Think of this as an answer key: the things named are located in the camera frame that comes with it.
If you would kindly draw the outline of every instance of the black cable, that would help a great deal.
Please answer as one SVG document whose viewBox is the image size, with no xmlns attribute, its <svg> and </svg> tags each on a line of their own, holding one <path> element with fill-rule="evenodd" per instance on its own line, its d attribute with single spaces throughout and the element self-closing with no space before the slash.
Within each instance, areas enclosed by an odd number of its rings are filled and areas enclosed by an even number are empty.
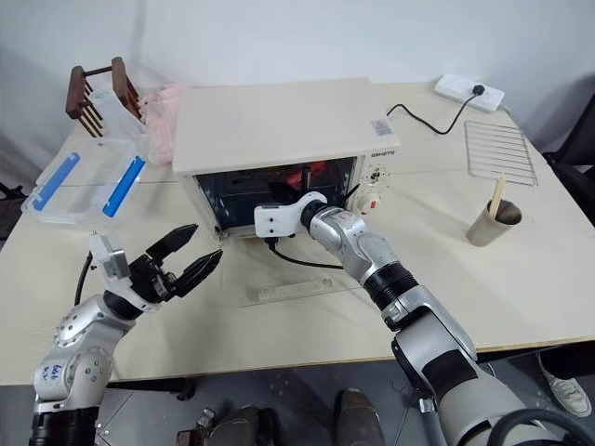
<svg viewBox="0 0 595 446">
<path fill-rule="evenodd" d="M 287 262 L 295 263 L 296 265 L 301 265 L 303 267 L 315 267 L 315 268 L 329 268 L 329 269 L 343 269 L 340 265 L 326 265 L 324 263 L 312 263 L 312 262 L 304 262 L 303 260 L 297 260 L 295 258 L 291 258 L 281 254 L 277 251 L 275 245 L 279 242 L 279 239 L 276 237 L 269 237 L 264 239 L 265 243 L 269 246 L 269 249 L 272 251 L 273 254 L 286 260 Z"/>
<path fill-rule="evenodd" d="M 590 434 L 575 420 L 557 412 L 543 409 L 520 409 L 504 415 L 492 428 L 492 433 L 487 441 L 487 446 L 502 446 L 509 432 L 516 426 L 530 421 L 545 421 L 566 430 L 574 442 L 580 446 L 595 446 Z"/>
<path fill-rule="evenodd" d="M 86 255 L 85 263 L 83 264 L 83 269 L 81 269 L 81 274 L 78 276 L 78 283 L 76 284 L 76 293 L 74 293 L 74 306 L 75 307 L 81 303 L 81 294 L 83 293 L 83 285 L 85 284 L 86 274 L 89 271 L 89 267 L 91 266 L 91 260 L 93 260 L 93 255 L 89 251 L 89 254 Z"/>
<path fill-rule="evenodd" d="M 438 130 L 436 127 L 434 127 L 429 122 L 424 121 L 419 116 L 415 115 L 412 111 L 410 111 L 403 104 L 393 105 L 390 108 L 390 110 L 387 112 L 387 116 L 390 116 L 390 114 L 392 112 L 394 112 L 398 107 L 401 107 L 401 108 L 403 108 L 403 110 L 405 110 L 407 113 L 409 113 L 409 116 L 411 116 L 416 121 L 419 121 L 420 123 L 428 126 L 430 129 L 432 129 L 434 131 L 434 133 L 437 133 L 438 135 L 446 135 L 447 133 L 449 133 L 453 129 L 453 127 L 456 124 L 456 121 L 458 120 L 458 117 L 461 115 L 461 113 L 463 112 L 463 110 L 465 110 L 465 107 L 467 107 L 467 104 L 469 104 L 472 99 L 477 98 L 478 96 L 481 96 L 483 94 L 483 92 L 485 91 L 485 87 L 483 85 L 476 85 L 476 86 L 473 87 L 473 90 L 472 91 L 473 91 L 473 96 L 471 96 L 469 99 L 467 99 L 465 102 L 463 102 L 463 105 L 461 105 L 461 108 L 458 110 L 458 113 L 456 114 L 455 119 L 450 124 L 450 126 L 446 130 L 444 130 L 444 131 Z"/>
<path fill-rule="evenodd" d="M 347 204 L 347 200 L 351 197 L 351 195 L 353 195 L 353 193 L 360 187 L 360 184 L 356 184 L 355 186 L 353 186 L 351 188 L 351 190 L 349 192 L 347 192 L 345 194 L 345 196 L 343 197 L 343 201 L 341 202 L 341 207 L 344 207 L 345 204 Z"/>
</svg>

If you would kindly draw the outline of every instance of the blue handle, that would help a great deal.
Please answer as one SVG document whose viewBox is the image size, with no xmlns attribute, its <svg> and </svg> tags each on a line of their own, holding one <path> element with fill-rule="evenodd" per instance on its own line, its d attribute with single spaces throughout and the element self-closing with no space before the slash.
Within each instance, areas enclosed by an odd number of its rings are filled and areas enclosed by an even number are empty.
<svg viewBox="0 0 595 446">
<path fill-rule="evenodd" d="M 50 178 L 46 185 L 41 189 L 38 194 L 38 198 L 33 200 L 33 208 L 36 211 L 41 211 L 44 207 L 46 207 L 47 202 L 49 202 L 54 193 L 56 193 L 56 190 L 64 182 L 66 177 L 72 172 L 79 161 L 81 161 L 81 156 L 75 151 L 68 155 L 58 170 L 54 172 L 52 178 Z"/>
<path fill-rule="evenodd" d="M 126 173 L 115 187 L 112 192 L 112 195 L 108 199 L 108 202 L 103 206 L 103 214 L 109 217 L 115 216 L 115 213 L 118 212 L 118 208 L 122 201 L 127 196 L 130 188 L 134 184 L 134 181 L 139 176 L 142 167 L 145 165 L 145 161 L 137 156 L 130 166 L 126 170 Z"/>
</svg>

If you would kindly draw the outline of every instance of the stainless steel cup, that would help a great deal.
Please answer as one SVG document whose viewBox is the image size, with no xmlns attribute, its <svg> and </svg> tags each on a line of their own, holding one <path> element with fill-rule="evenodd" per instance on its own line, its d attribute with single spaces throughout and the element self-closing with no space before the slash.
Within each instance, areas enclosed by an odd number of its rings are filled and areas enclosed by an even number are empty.
<svg viewBox="0 0 595 446">
<path fill-rule="evenodd" d="M 467 231 L 468 240 L 475 246 L 487 246 L 507 230 L 521 223 L 521 210 L 506 200 L 500 202 L 496 218 L 491 218 L 488 212 L 491 202 L 488 202 Z"/>
</svg>

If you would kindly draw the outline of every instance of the plastic storage box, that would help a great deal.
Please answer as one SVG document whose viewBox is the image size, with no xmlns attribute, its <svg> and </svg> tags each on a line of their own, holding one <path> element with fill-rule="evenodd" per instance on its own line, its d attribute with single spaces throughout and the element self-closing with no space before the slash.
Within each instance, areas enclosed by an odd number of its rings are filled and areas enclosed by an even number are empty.
<svg viewBox="0 0 595 446">
<path fill-rule="evenodd" d="M 121 214 L 144 165 L 132 139 L 70 138 L 22 211 L 47 223 L 102 228 Z"/>
</svg>

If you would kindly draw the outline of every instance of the gray floor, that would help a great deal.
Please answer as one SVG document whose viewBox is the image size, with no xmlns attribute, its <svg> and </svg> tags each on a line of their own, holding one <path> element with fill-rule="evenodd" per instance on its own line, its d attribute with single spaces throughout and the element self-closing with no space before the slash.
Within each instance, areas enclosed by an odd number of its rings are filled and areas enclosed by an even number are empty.
<svg viewBox="0 0 595 446">
<path fill-rule="evenodd" d="M 529 407 L 556 409 L 534 357 L 492 362 L 496 375 Z M 595 375 L 580 378 L 595 398 Z M 223 415 L 246 404 L 276 409 L 285 443 L 330 445 L 337 393 L 357 387 L 376 405 L 387 445 L 428 445 L 413 389 L 395 361 L 300 367 L 197 378 L 197 392 L 178 401 L 161 392 L 108 389 L 99 413 L 101 446 L 169 446 L 192 428 L 205 406 Z M 0 387 L 0 445 L 24 445 L 29 435 L 33 390 Z M 595 433 L 595 417 L 580 420 Z"/>
</svg>

